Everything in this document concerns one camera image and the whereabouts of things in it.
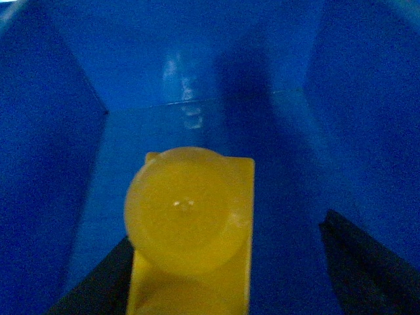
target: dark edge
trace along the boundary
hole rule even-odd
[[[124,315],[133,253],[127,237],[122,239],[77,287],[45,315]]]
[[[420,272],[411,264],[334,210],[328,211],[320,228],[329,230],[403,314],[419,312]]]

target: yellow plastic piece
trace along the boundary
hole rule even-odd
[[[135,248],[127,315],[248,313],[254,161],[149,153],[125,201]]]

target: yellow platform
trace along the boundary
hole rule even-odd
[[[125,202],[135,248],[126,315],[248,314],[254,161],[149,153]]]

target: blue plastic surface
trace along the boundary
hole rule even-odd
[[[176,146],[256,162],[251,314],[341,313],[329,208],[420,268],[420,35],[392,1],[30,1],[0,37],[0,314],[83,279]]]
[[[384,3],[330,1],[305,86],[367,231],[417,268],[419,47],[419,34]]]
[[[35,4],[0,37],[0,73],[0,314],[40,314],[65,281],[104,107]]]

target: blue floor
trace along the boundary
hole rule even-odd
[[[259,112],[238,110],[248,106]],[[145,154],[203,146],[255,159],[252,314],[278,314],[280,307],[282,314],[340,314],[318,223],[329,207],[362,222],[328,145],[299,90],[111,113],[66,290],[125,235],[125,193]]]

